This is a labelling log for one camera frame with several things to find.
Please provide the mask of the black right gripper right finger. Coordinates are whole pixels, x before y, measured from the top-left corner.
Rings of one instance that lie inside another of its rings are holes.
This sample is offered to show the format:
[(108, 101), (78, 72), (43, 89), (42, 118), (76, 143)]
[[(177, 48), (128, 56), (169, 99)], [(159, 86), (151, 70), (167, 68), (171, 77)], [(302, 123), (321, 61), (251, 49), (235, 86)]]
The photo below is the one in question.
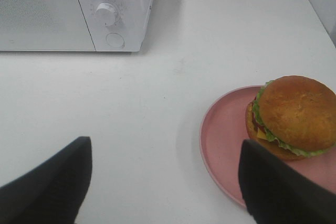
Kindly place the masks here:
[(257, 223), (335, 223), (335, 194), (302, 176), (254, 140), (244, 140), (238, 182)]

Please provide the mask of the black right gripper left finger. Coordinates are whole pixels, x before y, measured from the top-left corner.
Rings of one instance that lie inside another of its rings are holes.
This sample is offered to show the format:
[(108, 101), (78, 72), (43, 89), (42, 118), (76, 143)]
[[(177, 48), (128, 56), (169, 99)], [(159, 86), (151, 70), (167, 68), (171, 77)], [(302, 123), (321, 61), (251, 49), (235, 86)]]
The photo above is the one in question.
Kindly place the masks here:
[(91, 139), (81, 136), (1, 186), (1, 223), (75, 223), (91, 175)]

